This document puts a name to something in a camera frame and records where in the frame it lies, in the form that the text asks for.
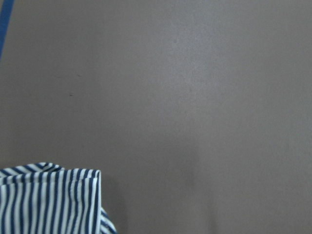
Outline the blue white striped polo shirt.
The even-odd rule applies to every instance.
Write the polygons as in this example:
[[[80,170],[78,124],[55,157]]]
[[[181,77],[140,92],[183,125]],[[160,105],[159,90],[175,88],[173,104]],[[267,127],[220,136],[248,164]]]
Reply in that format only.
[[[0,171],[2,234],[115,234],[101,172],[41,162]]]

